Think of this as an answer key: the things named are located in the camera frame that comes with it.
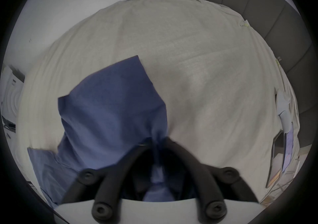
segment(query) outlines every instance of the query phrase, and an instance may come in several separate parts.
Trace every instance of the blue fabric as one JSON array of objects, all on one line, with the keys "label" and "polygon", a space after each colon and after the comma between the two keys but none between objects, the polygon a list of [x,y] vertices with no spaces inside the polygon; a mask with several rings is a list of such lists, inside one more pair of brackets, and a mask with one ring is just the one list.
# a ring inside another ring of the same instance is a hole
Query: blue fabric
[{"label": "blue fabric", "polygon": [[[167,134],[167,114],[138,56],[86,77],[58,99],[65,129],[58,153],[28,148],[39,185],[52,207],[79,171],[117,163],[136,144]],[[173,201],[161,168],[153,167],[145,201]]]}]

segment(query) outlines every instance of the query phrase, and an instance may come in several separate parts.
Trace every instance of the gray upholstered headboard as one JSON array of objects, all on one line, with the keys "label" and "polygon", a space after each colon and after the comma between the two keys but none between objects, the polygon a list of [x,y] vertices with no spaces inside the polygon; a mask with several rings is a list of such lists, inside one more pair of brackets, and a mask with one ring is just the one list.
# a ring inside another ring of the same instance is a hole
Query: gray upholstered headboard
[{"label": "gray upholstered headboard", "polygon": [[312,144],[318,127],[318,59],[301,16],[285,0],[207,0],[240,13],[265,39],[295,91],[300,147]]}]

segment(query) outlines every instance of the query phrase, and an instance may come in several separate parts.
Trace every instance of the wrinkled sheet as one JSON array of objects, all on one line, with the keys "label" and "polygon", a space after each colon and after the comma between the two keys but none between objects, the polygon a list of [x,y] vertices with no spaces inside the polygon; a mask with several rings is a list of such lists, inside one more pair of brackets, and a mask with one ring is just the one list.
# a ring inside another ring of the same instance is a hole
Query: wrinkled sheet
[{"label": "wrinkled sheet", "polygon": [[265,40],[240,14],[205,0],[120,1],[50,47],[26,76],[18,113],[18,148],[31,182],[39,189],[27,148],[56,153],[64,133],[57,99],[135,55],[166,104],[168,135],[204,164],[239,170],[261,200],[282,129],[276,91],[291,97],[293,155],[296,98]]},{"label": "wrinkled sheet", "polygon": [[[42,192],[52,207],[59,205],[78,173],[116,164],[147,138],[157,144],[167,135],[165,103],[157,94],[138,56],[86,77],[69,95],[58,99],[65,133],[58,153],[28,148]],[[162,170],[147,201],[173,201]]]}]

